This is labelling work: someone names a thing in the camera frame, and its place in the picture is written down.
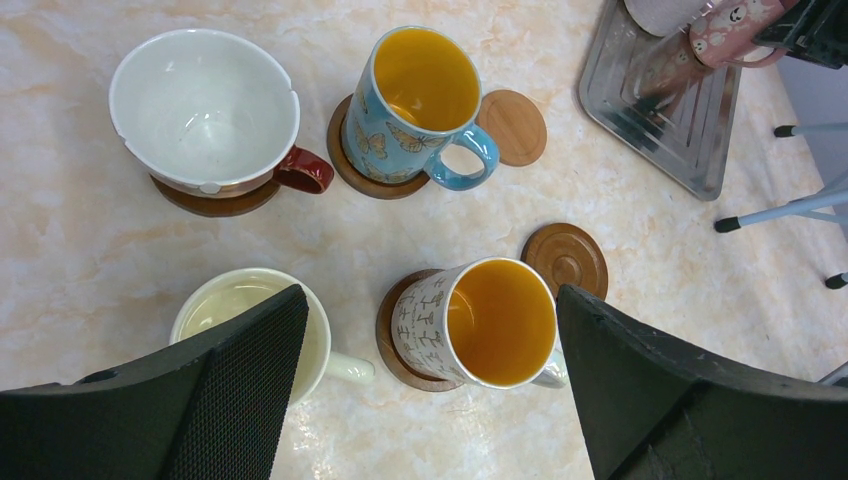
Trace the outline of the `light blue music stand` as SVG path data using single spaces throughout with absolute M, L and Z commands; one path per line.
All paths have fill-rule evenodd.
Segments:
M 830 123 L 821 125 L 781 125 L 775 127 L 773 134 L 776 138 L 789 138 L 813 133 L 832 133 L 847 131 L 847 123 Z M 801 216 L 822 220 L 841 225 L 847 224 L 846 215 L 836 215 L 820 212 L 820 209 L 847 203 L 847 171 L 827 183 L 818 192 L 789 201 L 785 205 L 762 210 L 759 212 L 719 219 L 713 228 L 718 233 L 729 233 L 741 227 L 778 219 L 785 216 Z

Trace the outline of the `light wooden coaster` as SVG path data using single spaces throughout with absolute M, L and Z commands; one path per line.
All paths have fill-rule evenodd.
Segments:
M 514 90 L 499 89 L 486 94 L 476 123 L 496 143 L 500 162 L 511 167 L 535 163 L 547 146 L 543 115 L 531 99 Z

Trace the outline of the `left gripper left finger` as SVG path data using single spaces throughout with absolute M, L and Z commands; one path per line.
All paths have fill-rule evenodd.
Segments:
M 68 385 L 1 394 L 5 479 L 266 479 L 309 307 L 290 286 L 216 327 Z

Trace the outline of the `pink mug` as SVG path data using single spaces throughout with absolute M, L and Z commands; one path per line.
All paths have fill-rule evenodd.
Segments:
M 715 9 L 695 20 L 688 29 L 688 39 L 697 60 L 713 69 L 726 65 L 758 68 L 771 65 L 786 54 L 772 47 L 758 60 L 744 57 L 759 48 L 753 39 L 777 21 L 797 1 L 737 0 L 723 1 Z

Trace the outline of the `blue butterfly mug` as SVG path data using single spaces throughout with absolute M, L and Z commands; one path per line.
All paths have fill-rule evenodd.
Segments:
M 481 104 L 477 69 L 452 39 L 423 26 L 398 27 L 368 59 L 341 145 L 356 171 L 378 184 L 425 175 L 446 189 L 470 190 L 500 161 L 496 143 L 475 123 Z

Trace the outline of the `white and brown cup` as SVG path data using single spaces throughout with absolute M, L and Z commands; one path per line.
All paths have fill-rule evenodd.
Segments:
M 335 176 L 296 144 L 302 113 L 289 74 L 231 33 L 174 30 L 135 47 L 113 74 L 108 108 L 148 173 L 194 197 L 235 198 L 270 182 L 321 194 Z

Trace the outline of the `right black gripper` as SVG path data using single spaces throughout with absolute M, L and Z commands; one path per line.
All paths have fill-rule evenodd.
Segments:
M 799 1 L 761 30 L 755 44 L 840 69 L 847 65 L 847 0 Z

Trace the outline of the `dark wooden coaster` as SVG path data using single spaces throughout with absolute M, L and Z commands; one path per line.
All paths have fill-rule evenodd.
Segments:
M 537 229 L 520 259 L 542 277 L 554 299 L 562 285 L 577 286 L 601 300 L 607 297 L 609 276 L 602 250 L 573 224 L 552 223 Z
M 160 194 L 172 204 L 195 215 L 209 218 L 234 217 L 252 212 L 268 203 L 280 188 L 278 184 L 268 182 L 238 197 L 215 199 L 196 197 L 178 191 L 153 176 L 150 180 Z
M 419 270 L 396 282 L 385 294 L 380 304 L 375 326 L 377 347 L 387 369 L 399 382 L 430 393 L 455 390 L 460 388 L 462 383 L 419 374 L 409 367 L 400 357 L 394 345 L 391 333 L 391 318 L 396 302 L 407 287 L 439 272 L 440 269 Z
M 341 142 L 342 124 L 352 97 L 352 94 L 348 95 L 337 105 L 327 128 L 327 150 L 336 174 L 359 193 L 380 200 L 402 199 L 421 190 L 430 181 L 424 172 L 400 184 L 384 184 L 362 175 L 354 168 L 345 155 Z

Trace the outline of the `cream ribbed mug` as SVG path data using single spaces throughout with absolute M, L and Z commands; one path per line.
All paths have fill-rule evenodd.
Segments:
M 315 293 L 297 278 L 273 269 L 237 269 L 207 281 L 181 307 L 169 342 L 177 343 L 226 322 L 292 285 L 300 286 L 306 295 L 308 321 L 289 404 L 302 403 L 326 376 L 361 385 L 372 383 L 375 367 L 371 362 L 332 350 L 329 319 Z

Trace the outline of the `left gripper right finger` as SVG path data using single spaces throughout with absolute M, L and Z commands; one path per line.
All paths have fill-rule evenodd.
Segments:
M 565 364 L 598 479 L 843 479 L 847 390 L 714 354 L 561 287 Z

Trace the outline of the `floral mug yellow inside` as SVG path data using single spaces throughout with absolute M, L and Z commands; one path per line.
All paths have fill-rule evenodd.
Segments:
M 390 301 L 389 337 L 415 375 L 499 390 L 566 385 L 554 297 L 519 260 L 417 274 Z

